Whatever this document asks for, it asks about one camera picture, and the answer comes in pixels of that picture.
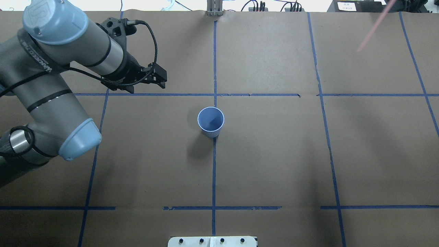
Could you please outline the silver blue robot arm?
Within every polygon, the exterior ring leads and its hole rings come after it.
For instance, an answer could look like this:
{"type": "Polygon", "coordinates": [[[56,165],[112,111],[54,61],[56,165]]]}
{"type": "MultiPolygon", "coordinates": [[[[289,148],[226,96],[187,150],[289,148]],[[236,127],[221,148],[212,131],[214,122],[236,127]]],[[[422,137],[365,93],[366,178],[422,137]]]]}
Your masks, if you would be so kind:
{"type": "Polygon", "coordinates": [[[99,128],[61,73],[79,72],[131,94],[138,83],[164,89],[167,82],[155,35],[143,20],[95,23],[67,0],[32,0],[22,23],[1,44],[1,96],[16,96],[33,120],[1,136],[2,187],[54,157],[72,161],[101,143],[99,128]],[[127,51],[137,25],[146,26],[154,42],[154,60],[146,67],[127,51]]]}

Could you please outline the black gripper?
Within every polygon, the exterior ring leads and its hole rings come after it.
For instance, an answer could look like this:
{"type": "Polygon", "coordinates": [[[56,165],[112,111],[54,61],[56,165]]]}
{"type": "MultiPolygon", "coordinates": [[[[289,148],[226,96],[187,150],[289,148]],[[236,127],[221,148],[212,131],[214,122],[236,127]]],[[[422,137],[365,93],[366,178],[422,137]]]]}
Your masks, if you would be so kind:
{"type": "Polygon", "coordinates": [[[112,91],[122,90],[134,93],[134,85],[141,83],[147,76],[149,76],[149,84],[155,84],[162,89],[166,88],[167,71],[163,67],[154,62],[144,67],[139,65],[132,55],[124,55],[116,71],[104,75],[100,82],[112,91]]]}

